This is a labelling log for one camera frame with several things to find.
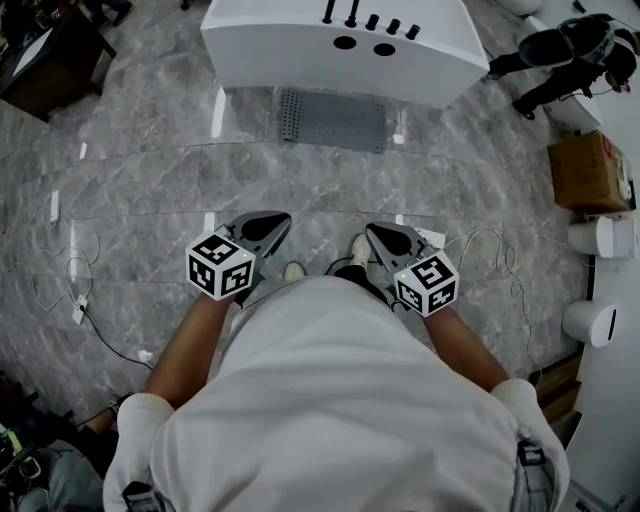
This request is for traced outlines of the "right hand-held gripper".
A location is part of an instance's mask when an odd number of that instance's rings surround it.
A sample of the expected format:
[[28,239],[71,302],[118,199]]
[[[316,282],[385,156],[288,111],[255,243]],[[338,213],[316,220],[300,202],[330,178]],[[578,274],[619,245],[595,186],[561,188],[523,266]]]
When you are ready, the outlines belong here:
[[428,317],[456,301],[458,271],[446,253],[418,230],[393,222],[372,222],[365,234],[387,271],[395,299],[406,308]]

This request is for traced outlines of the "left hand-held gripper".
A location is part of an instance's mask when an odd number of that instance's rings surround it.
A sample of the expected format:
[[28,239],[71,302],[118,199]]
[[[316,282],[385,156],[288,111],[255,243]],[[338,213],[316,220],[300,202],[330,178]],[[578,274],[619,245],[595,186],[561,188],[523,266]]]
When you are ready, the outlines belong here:
[[290,214],[258,211],[205,230],[186,249],[186,278],[211,299],[232,297],[243,305],[264,280],[261,273],[287,237]]

